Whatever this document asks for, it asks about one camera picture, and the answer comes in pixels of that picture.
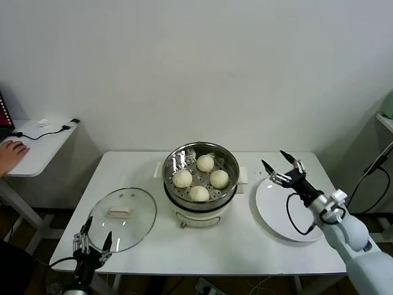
table leg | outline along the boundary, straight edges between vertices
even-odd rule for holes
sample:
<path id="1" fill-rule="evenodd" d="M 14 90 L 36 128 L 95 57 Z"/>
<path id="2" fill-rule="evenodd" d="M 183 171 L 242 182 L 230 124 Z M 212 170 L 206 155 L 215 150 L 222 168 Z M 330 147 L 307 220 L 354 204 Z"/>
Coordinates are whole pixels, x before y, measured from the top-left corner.
<path id="1" fill-rule="evenodd" d="M 97 273 L 94 274 L 91 287 L 101 295 L 117 295 L 117 292 L 113 290 L 106 281 L 100 278 Z"/>
<path id="2" fill-rule="evenodd" d="M 300 280 L 300 277 L 298 275 L 294 276 L 294 281 L 296 286 L 296 292 L 299 293 L 301 290 L 303 290 L 302 281 Z"/>
<path id="3" fill-rule="evenodd" d="M 16 231 L 23 219 L 37 230 L 26 248 L 27 253 L 33 255 L 43 238 L 53 238 L 57 240 L 61 238 L 64 232 L 63 229 L 49 228 L 49 224 L 55 217 L 54 215 L 47 214 L 44 219 L 39 217 L 39 215 L 2 178 L 0 178 L 0 191 L 3 192 L 2 197 L 4 200 L 20 214 L 17 222 L 13 225 L 13 231 Z M 9 232 L 4 239 L 8 241 L 10 235 L 11 233 Z"/>
<path id="4" fill-rule="evenodd" d="M 330 286 L 340 281 L 345 275 L 324 275 L 317 278 L 312 284 L 307 286 L 298 295 L 317 295 L 325 291 Z"/>
<path id="5" fill-rule="evenodd" d="M 0 178 L 0 191 L 4 193 L 2 196 L 4 200 L 35 229 L 49 228 L 48 224 L 2 178 Z"/>
<path id="6" fill-rule="evenodd" d="M 115 276 L 115 281 L 113 282 L 113 289 L 116 292 L 119 290 L 119 285 L 120 285 L 121 278 L 122 278 L 122 275 L 116 275 Z"/>

human hand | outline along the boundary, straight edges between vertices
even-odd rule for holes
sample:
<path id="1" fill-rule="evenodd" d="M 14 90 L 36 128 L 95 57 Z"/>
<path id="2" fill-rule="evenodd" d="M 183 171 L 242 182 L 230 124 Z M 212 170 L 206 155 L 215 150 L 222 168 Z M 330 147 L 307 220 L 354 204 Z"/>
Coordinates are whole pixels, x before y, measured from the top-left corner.
<path id="1" fill-rule="evenodd" d="M 30 148 L 21 141 L 8 140 L 0 146 L 0 177 L 11 171 Z"/>

black cable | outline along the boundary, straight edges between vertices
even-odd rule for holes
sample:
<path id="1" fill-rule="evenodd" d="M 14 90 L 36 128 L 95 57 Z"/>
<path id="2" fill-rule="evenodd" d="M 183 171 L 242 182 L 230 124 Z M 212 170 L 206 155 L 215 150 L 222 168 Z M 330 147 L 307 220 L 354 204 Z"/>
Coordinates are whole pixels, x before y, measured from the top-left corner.
<path id="1" fill-rule="evenodd" d="M 292 226 L 294 227 L 294 229 L 295 229 L 299 234 L 301 234 L 301 235 L 308 235 L 308 234 L 314 229 L 315 224 L 312 224 L 312 225 L 308 228 L 308 230 L 307 230 L 306 232 L 302 232 L 302 231 L 300 231 L 300 229 L 297 228 L 297 226 L 295 225 L 294 221 L 292 220 L 292 217 L 290 217 L 290 213 L 289 213 L 289 199 L 290 199 L 293 195 L 298 195 L 298 194 L 294 192 L 293 194 L 290 194 L 290 195 L 288 196 L 288 198 L 287 198 L 287 205 L 286 205 L 286 207 L 287 207 L 287 214 L 288 214 L 289 221 L 290 221 L 290 223 L 292 224 Z"/>
<path id="2" fill-rule="evenodd" d="M 59 263 L 61 263 L 61 262 L 63 262 L 63 261 L 67 261 L 67 260 L 76 260 L 76 259 L 75 259 L 75 257 L 72 257 L 72 256 L 70 256 L 70 257 L 65 257 L 65 258 L 61 258 L 61 259 L 55 261 L 54 263 L 49 264 L 49 267 L 52 268 L 52 267 L 55 266 L 56 264 L 59 264 Z"/>
<path id="3" fill-rule="evenodd" d="M 178 281 L 178 283 L 176 284 L 176 285 L 174 285 L 173 287 L 172 287 L 172 289 L 170 289 L 168 292 L 167 292 L 167 294 L 166 295 L 170 295 L 181 283 L 182 283 L 182 281 L 184 280 L 184 277 L 181 277 L 181 279 Z"/>
<path id="4" fill-rule="evenodd" d="M 379 158 L 382 158 L 382 157 L 385 157 L 385 160 L 383 161 L 383 162 L 385 162 L 386 160 L 387 160 L 387 157 L 388 157 L 388 155 L 391 153 L 393 151 L 393 146 L 390 148 L 390 150 L 385 154 L 385 155 L 380 155 L 376 160 L 375 160 L 375 163 L 377 163 L 377 161 L 378 161 L 378 159 Z M 353 197 L 355 196 L 355 194 L 356 194 L 356 192 L 357 192 L 357 189 L 359 188 L 359 186 L 360 186 L 360 183 L 362 182 L 362 180 L 366 177 L 367 175 L 362 175 L 362 179 L 359 181 L 359 183 L 356 185 L 356 187 L 355 187 L 355 189 L 354 189 L 354 192 L 351 194 L 351 196 L 349 197 L 349 201 L 348 201 L 348 203 L 346 204 L 346 207 L 347 208 L 349 208 L 349 204 L 351 204 L 351 202 L 352 202 L 352 199 L 353 199 Z"/>
<path id="5" fill-rule="evenodd" d="M 363 211 L 363 213 L 367 213 L 367 211 L 370 211 L 372 208 L 377 206 L 377 204 L 379 204 L 379 202 L 383 199 L 383 197 L 386 195 L 387 191 L 389 190 L 389 187 L 391 186 L 391 177 L 389 176 L 389 173 L 383 167 L 379 167 L 378 169 L 381 170 L 383 173 L 385 173 L 385 175 L 387 176 L 387 184 L 386 184 L 385 191 L 383 192 L 382 196 L 374 203 L 374 205 L 372 205 L 369 209 Z"/>
<path id="6" fill-rule="evenodd" d="M 349 208 L 349 204 L 351 204 L 351 202 L 352 202 L 352 198 L 355 196 L 355 194 L 356 194 L 356 192 L 357 192 L 357 189 L 359 188 L 359 186 L 360 186 L 360 184 L 362 183 L 362 180 L 363 180 L 364 178 L 362 178 L 360 181 L 359 181 L 359 183 L 356 185 L 356 187 L 355 187 L 355 189 L 354 189 L 354 192 L 351 194 L 351 196 L 349 197 L 349 201 L 348 201 L 348 203 L 346 204 L 346 206 L 347 206 L 347 208 Z"/>
<path id="7" fill-rule="evenodd" d="M 76 260 L 76 259 L 75 259 L 74 257 L 71 257 L 71 256 L 70 256 L 70 257 L 61 258 L 61 259 L 55 261 L 54 263 L 49 264 L 49 267 L 45 269 L 44 274 L 42 275 L 42 284 L 43 284 L 43 286 L 44 286 L 45 292 L 47 292 L 46 289 L 47 289 L 47 275 L 48 275 L 48 271 L 49 271 L 53 266 L 55 266 L 55 265 L 57 265 L 57 264 L 59 264 L 59 263 L 61 263 L 61 262 L 63 262 L 63 261 L 67 261 L 67 260 Z"/>
<path id="8" fill-rule="evenodd" d="M 49 135 L 49 134 L 57 134 L 57 133 L 60 133 L 60 132 L 62 132 L 63 130 L 65 130 L 65 129 L 60 129 L 60 130 L 58 130 L 58 131 L 56 131 L 56 132 L 48 132 L 48 133 L 44 133 L 44 134 L 41 134 L 40 136 L 38 136 L 37 138 L 33 138 L 33 137 L 30 137 L 30 136 L 28 136 L 28 135 L 24 135 L 23 133 L 22 133 L 22 137 L 27 137 L 27 138 L 29 138 L 30 140 L 39 140 L 41 137 L 43 137 L 43 136 L 45 136 L 45 135 Z"/>
<path id="9" fill-rule="evenodd" d="M 78 124 L 78 123 L 80 122 L 80 120 L 78 120 L 78 119 L 73 119 L 73 120 L 71 120 L 70 122 L 73 122 L 73 123 L 75 123 L 75 124 Z M 69 130 L 69 129 L 71 129 L 70 126 L 68 126 L 68 125 L 63 125 L 63 126 L 61 126 L 61 128 L 60 128 L 58 131 L 55 131 L 55 132 L 47 132 L 47 133 L 41 134 L 40 136 L 38 136 L 38 137 L 36 137 L 36 138 L 30 137 L 30 136 L 28 136 L 28 135 L 25 135 L 25 134 L 23 134 L 23 132 L 11 132 L 11 133 L 8 134 L 8 136 L 16 136 L 17 138 L 21 138 L 21 137 L 23 136 L 23 137 L 29 138 L 30 140 L 39 140 L 41 137 L 43 137 L 43 136 L 45 136 L 45 135 L 57 134 L 57 133 L 60 133 L 60 132 L 63 132 L 63 131 L 65 131 L 65 130 Z"/>
<path id="10" fill-rule="evenodd" d="M 11 219 L 10 214 L 8 214 L 8 212 L 5 210 L 6 206 L 4 205 L 2 200 L 0 200 L 0 203 L 1 203 L 4 211 L 6 212 L 6 215 L 8 217 L 9 222 L 10 222 L 10 225 L 11 225 L 11 233 L 10 233 L 10 237 L 8 238 L 8 244 L 9 244 L 11 242 L 12 235 L 14 234 L 14 224 L 12 223 L 12 219 Z"/>

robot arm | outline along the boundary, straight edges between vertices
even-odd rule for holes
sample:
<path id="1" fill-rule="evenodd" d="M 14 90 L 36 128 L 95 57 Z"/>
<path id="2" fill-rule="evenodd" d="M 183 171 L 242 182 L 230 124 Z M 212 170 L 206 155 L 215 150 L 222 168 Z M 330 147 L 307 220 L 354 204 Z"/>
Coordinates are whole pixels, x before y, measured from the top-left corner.
<path id="1" fill-rule="evenodd" d="M 292 188 L 313 213 L 313 226 L 323 231 L 329 245 L 346 264 L 356 291 L 360 295 L 392 294 L 393 258 L 380 250 L 365 224 L 349 214 L 344 205 L 347 195 L 337 190 L 326 197 L 306 180 L 305 168 L 299 160 L 286 152 L 281 154 L 294 169 L 279 174 L 262 160 L 270 179 L 279 186 Z"/>
<path id="2" fill-rule="evenodd" d="M 88 230 L 90 229 L 93 217 L 90 216 L 82 226 L 80 232 L 75 234 L 72 244 L 77 265 L 72 278 L 72 283 L 64 292 L 64 295 L 91 295 L 90 284 L 95 274 L 95 270 L 102 267 L 112 256 L 110 252 L 112 246 L 112 232 L 108 233 L 105 239 L 103 251 L 94 249 L 89 244 Z"/>

glass lid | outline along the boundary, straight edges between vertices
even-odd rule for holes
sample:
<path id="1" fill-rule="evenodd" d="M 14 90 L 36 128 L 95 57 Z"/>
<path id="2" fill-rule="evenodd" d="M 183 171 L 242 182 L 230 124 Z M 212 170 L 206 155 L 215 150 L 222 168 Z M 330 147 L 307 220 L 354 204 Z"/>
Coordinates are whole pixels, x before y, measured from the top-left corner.
<path id="1" fill-rule="evenodd" d="M 90 212 L 93 216 L 88 237 L 102 249 L 112 231 L 111 252 L 121 252 L 140 243 L 151 231 L 157 215 L 153 197 L 143 189 L 118 189 L 100 200 Z"/>

